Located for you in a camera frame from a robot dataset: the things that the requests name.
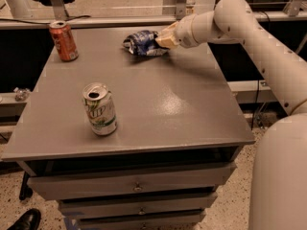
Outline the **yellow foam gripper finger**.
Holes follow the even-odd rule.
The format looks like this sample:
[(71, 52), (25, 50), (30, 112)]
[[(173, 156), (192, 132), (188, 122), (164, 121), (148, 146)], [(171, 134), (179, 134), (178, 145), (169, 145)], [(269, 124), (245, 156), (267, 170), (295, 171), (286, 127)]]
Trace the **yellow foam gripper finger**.
[(178, 46), (178, 40), (175, 35), (175, 28), (177, 27), (177, 22), (169, 25), (167, 28), (160, 31), (157, 35), (155, 41), (160, 47), (175, 49)]

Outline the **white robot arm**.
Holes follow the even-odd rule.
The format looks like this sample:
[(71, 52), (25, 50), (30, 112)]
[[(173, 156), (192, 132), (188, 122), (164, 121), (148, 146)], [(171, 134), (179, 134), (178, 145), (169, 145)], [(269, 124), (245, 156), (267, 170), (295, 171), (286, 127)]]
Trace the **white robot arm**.
[(158, 34), (159, 46), (190, 48), (220, 37), (239, 42), (287, 116), (255, 154), (248, 230), (307, 230), (307, 62), (266, 31), (246, 0), (220, 0)]

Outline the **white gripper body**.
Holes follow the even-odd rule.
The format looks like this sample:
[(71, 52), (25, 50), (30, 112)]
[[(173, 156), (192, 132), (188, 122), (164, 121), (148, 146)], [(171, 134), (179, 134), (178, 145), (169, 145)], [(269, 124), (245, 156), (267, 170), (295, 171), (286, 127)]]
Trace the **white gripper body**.
[(183, 17), (176, 25), (174, 30), (174, 34), (178, 44), (184, 48), (192, 48), (197, 47), (199, 43), (193, 36), (193, 20), (195, 19), (195, 15), (191, 14)]

